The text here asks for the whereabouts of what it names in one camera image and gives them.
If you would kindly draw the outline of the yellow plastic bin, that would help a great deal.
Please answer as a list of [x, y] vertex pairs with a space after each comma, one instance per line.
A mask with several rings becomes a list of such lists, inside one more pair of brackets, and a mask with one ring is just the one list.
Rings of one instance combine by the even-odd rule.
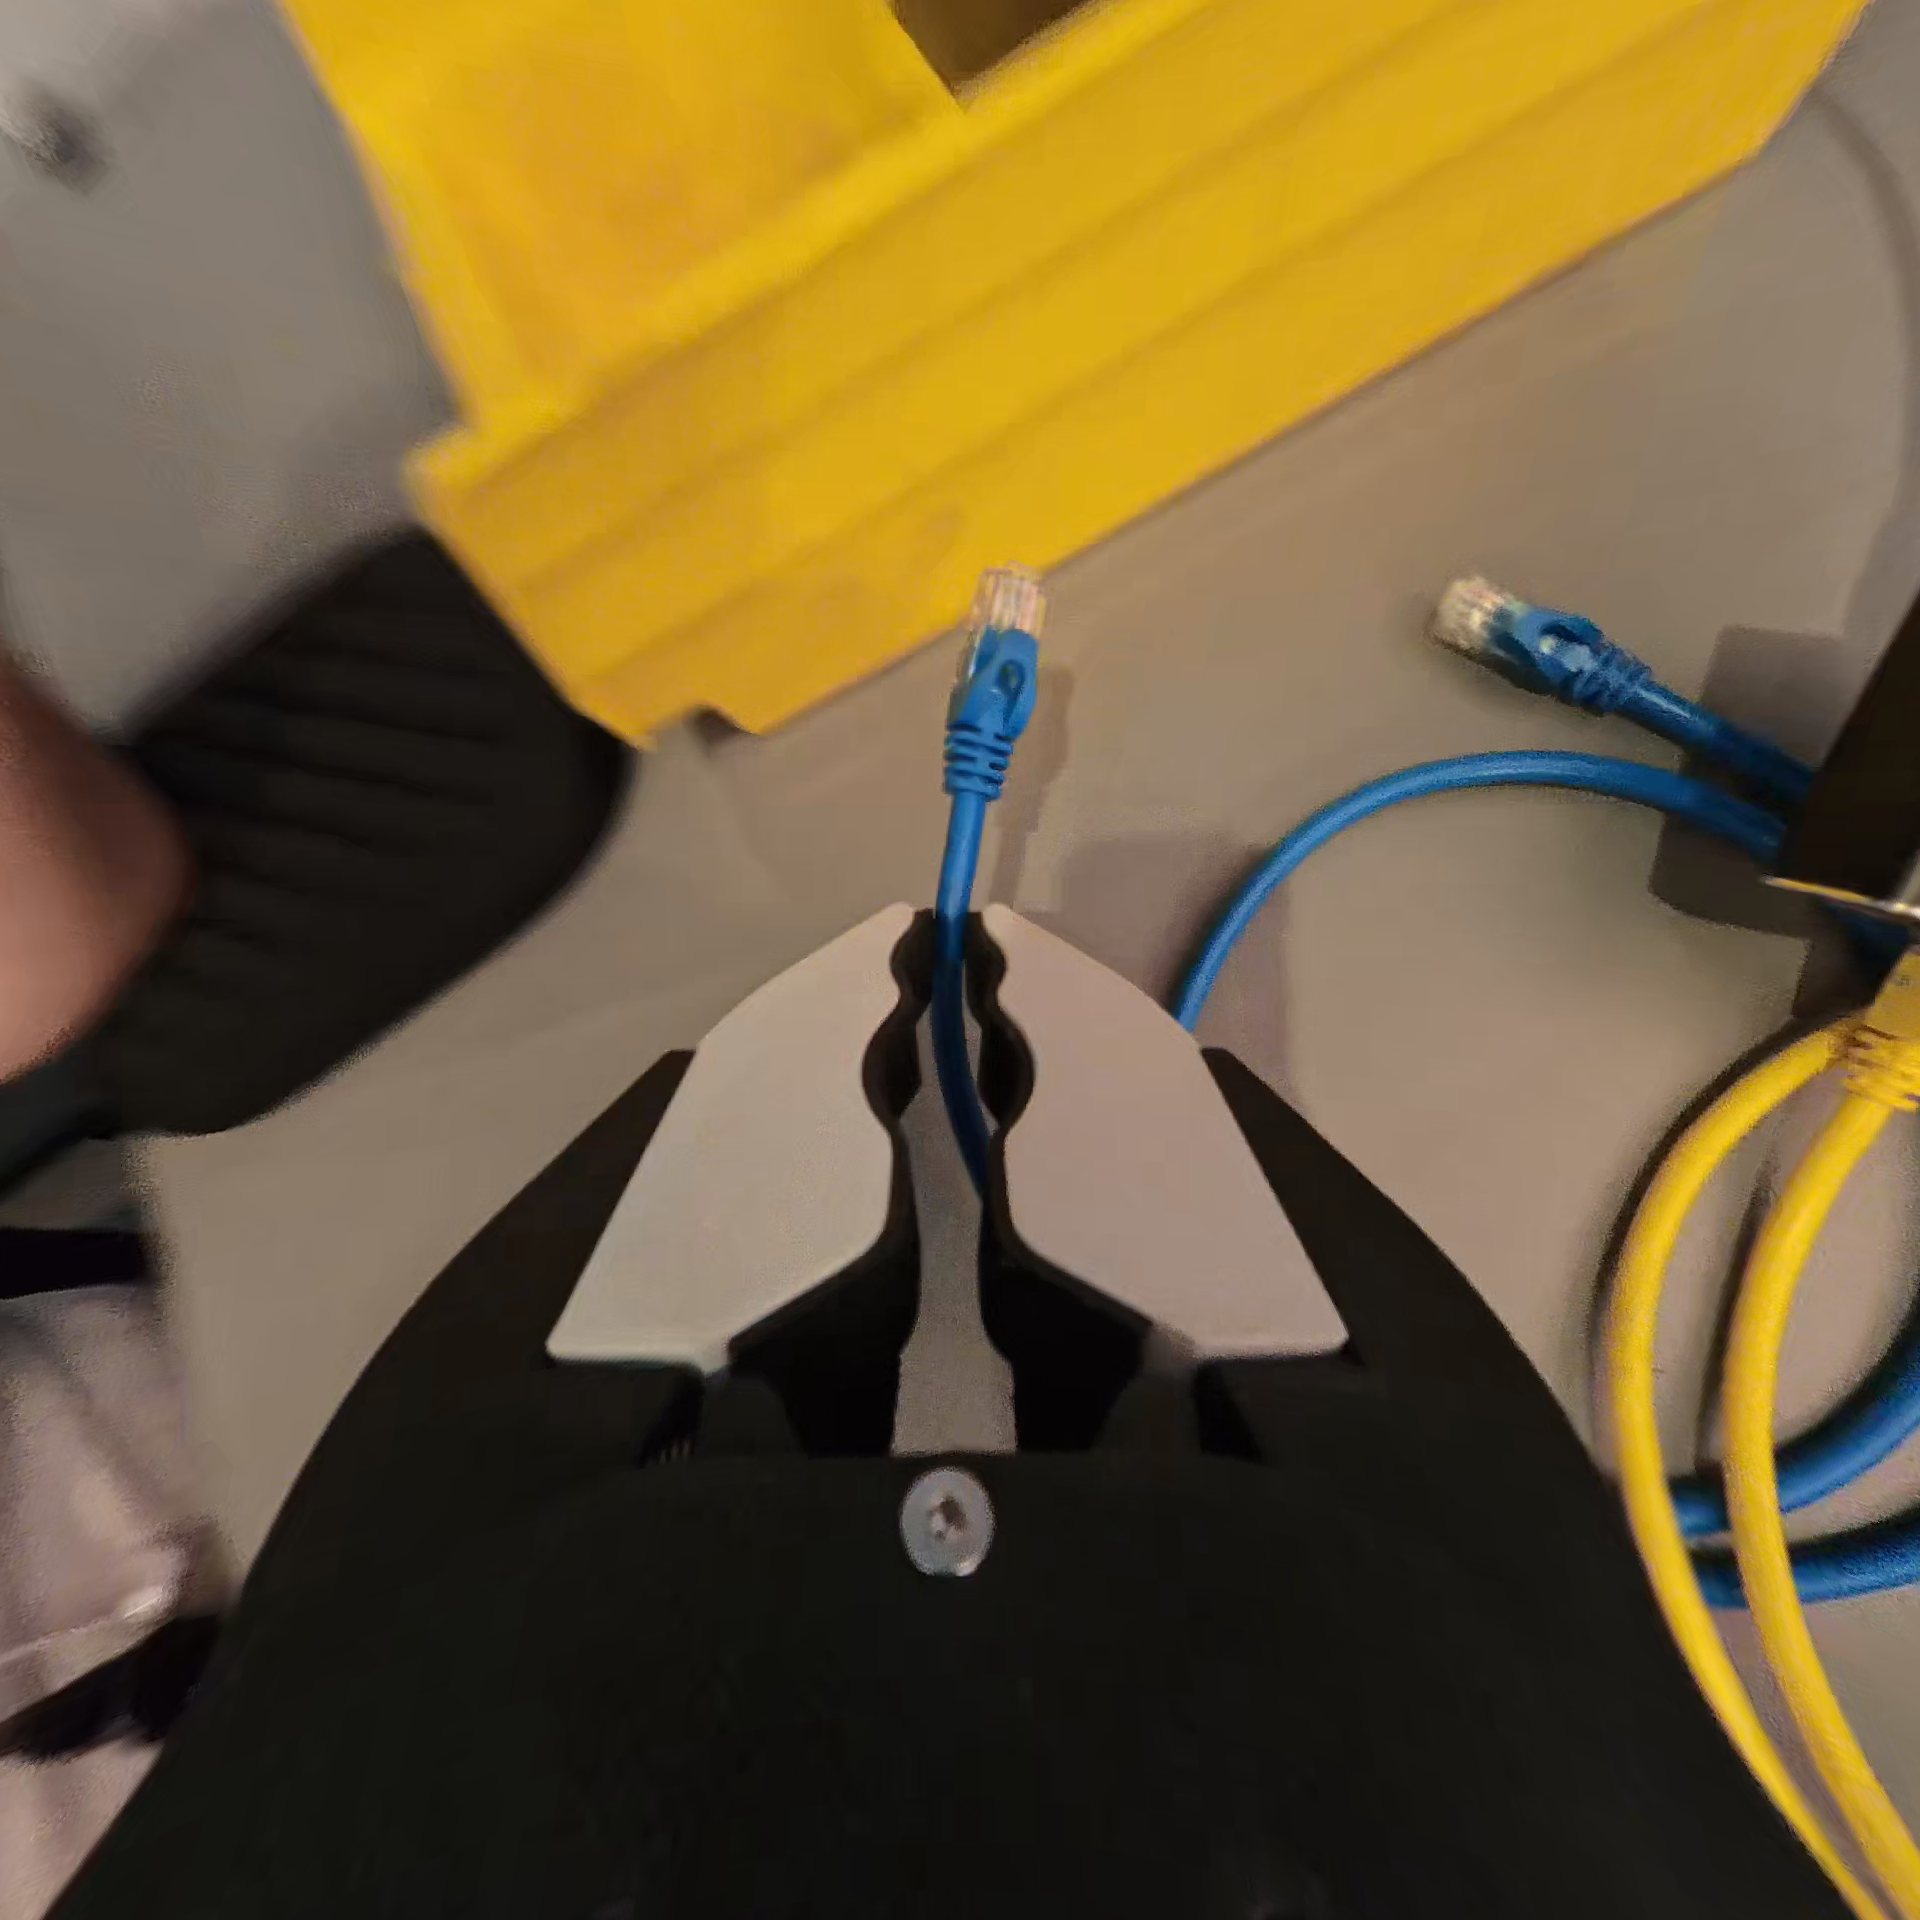
[[772, 732], [1742, 168], [1863, 5], [285, 5], [592, 721]]

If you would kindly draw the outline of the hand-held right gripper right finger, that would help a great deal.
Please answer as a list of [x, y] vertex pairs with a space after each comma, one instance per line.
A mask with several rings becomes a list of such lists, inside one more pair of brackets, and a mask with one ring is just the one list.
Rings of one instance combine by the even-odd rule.
[[1031, 1064], [1002, 1134], [1022, 1252], [1140, 1317], [1183, 1362], [1334, 1356], [1320, 1283], [1200, 1049], [1163, 1005], [1006, 904], [991, 1008]]

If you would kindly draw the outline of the black ethernet port box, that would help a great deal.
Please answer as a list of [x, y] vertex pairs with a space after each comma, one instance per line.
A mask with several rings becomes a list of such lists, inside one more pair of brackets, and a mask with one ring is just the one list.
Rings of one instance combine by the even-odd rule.
[[1915, 605], [1814, 772], [1773, 881], [1915, 925]]

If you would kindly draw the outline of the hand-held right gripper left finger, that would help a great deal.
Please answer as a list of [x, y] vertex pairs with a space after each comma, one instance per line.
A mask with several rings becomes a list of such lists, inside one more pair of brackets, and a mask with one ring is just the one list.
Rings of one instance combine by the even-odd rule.
[[549, 1332], [555, 1362], [721, 1373], [742, 1337], [862, 1257], [893, 1146], [864, 1056], [915, 930], [885, 904], [744, 996], [695, 1044]]

